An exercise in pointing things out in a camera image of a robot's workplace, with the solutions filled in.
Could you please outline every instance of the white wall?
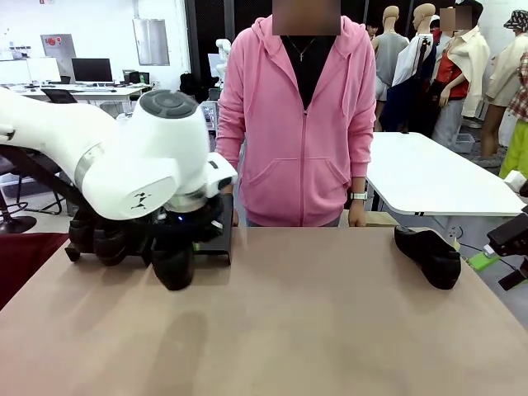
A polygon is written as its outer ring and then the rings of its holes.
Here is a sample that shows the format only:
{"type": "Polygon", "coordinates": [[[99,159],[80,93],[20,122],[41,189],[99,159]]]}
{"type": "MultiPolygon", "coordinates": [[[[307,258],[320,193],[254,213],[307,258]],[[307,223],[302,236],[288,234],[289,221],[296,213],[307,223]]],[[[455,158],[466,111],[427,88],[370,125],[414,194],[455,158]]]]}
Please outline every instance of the white wall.
{"type": "Polygon", "coordinates": [[[170,66],[139,66],[133,0],[0,0],[0,34],[9,29],[15,45],[31,45],[44,55],[41,34],[71,34],[79,58],[109,58],[114,79],[122,69],[149,72],[161,87],[178,89],[180,74],[191,69],[183,0],[139,0],[141,18],[165,19],[170,66]]]}

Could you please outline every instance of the mannequin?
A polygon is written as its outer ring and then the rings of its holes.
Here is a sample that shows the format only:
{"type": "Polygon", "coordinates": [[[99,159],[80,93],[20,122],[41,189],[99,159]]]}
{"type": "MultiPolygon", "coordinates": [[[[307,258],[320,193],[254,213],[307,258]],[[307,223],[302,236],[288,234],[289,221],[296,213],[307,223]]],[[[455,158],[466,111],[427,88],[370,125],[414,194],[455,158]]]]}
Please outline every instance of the mannequin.
{"type": "MultiPolygon", "coordinates": [[[[435,36],[435,32],[433,31],[432,27],[434,21],[436,22],[435,26],[440,26],[441,19],[437,15],[434,15],[431,19],[431,33],[433,34],[433,37],[435,36]]],[[[440,93],[444,89],[444,85],[435,82],[435,79],[436,75],[438,74],[438,69],[440,67],[440,62],[442,60],[442,56],[444,55],[446,45],[453,37],[452,31],[440,31],[440,27],[438,29],[439,30],[436,31],[438,41],[436,44],[435,67],[433,69],[430,81],[431,86],[418,98],[414,107],[414,112],[410,116],[408,125],[409,130],[413,132],[420,132],[428,138],[431,138],[432,131],[435,128],[436,120],[440,114],[441,109],[439,107],[439,99],[440,93]]]]}
{"type": "Polygon", "coordinates": [[[456,142],[463,116],[475,116],[489,60],[488,43],[478,26],[483,5],[476,0],[464,0],[460,6],[471,7],[472,29],[455,33],[442,56],[436,81],[431,85],[432,90],[436,83],[441,87],[437,98],[441,111],[431,138],[448,149],[456,142]]]}
{"type": "Polygon", "coordinates": [[[495,58],[486,92],[489,107],[482,128],[481,160],[491,161],[482,163],[488,167],[500,165],[501,159],[493,156],[498,150],[498,129],[507,106],[521,86],[517,77],[517,68],[521,56],[528,51],[528,12],[515,10],[504,27],[512,29],[515,38],[495,58]]]}
{"type": "Polygon", "coordinates": [[[387,90],[392,86],[398,54],[407,47],[407,38],[396,33],[394,25],[399,19],[399,8],[389,6],[383,13],[384,33],[372,40],[376,54],[376,123],[374,131],[381,131],[379,118],[387,101],[387,90]]]}
{"type": "Polygon", "coordinates": [[[382,130],[396,131],[406,124],[424,83],[431,79],[436,48],[429,30],[435,6],[426,3],[414,10],[412,24],[417,31],[411,43],[398,55],[392,87],[379,117],[382,130]]]}

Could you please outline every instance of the green clothing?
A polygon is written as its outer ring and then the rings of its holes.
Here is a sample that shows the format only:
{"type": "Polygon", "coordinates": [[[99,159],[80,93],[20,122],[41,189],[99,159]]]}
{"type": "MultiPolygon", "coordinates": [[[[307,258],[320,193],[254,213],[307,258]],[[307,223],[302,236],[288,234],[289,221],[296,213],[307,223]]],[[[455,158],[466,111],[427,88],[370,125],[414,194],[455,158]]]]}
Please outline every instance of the green clothing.
{"type": "Polygon", "coordinates": [[[504,179],[511,171],[519,171],[528,179],[528,122],[523,120],[515,125],[499,176],[504,179]]]}

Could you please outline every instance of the plaid shirt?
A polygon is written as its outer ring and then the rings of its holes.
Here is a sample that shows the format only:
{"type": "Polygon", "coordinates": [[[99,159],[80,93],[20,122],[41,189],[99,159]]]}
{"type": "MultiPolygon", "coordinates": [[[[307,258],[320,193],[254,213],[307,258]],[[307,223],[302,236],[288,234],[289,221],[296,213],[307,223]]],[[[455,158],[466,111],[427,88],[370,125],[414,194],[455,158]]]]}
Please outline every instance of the plaid shirt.
{"type": "Polygon", "coordinates": [[[521,87],[511,99],[508,110],[515,117],[528,122],[528,52],[525,52],[521,57],[519,79],[521,80],[521,87]]]}

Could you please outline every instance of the black shoe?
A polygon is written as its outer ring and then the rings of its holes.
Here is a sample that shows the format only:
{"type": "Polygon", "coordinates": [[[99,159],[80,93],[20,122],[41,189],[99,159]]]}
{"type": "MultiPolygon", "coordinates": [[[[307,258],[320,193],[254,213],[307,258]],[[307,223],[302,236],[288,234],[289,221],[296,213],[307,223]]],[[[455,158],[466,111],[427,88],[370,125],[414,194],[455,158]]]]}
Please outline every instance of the black shoe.
{"type": "Polygon", "coordinates": [[[460,253],[432,230],[419,233],[406,227],[394,228],[396,246],[422,269],[438,289],[453,289],[460,276],[460,253]]]}

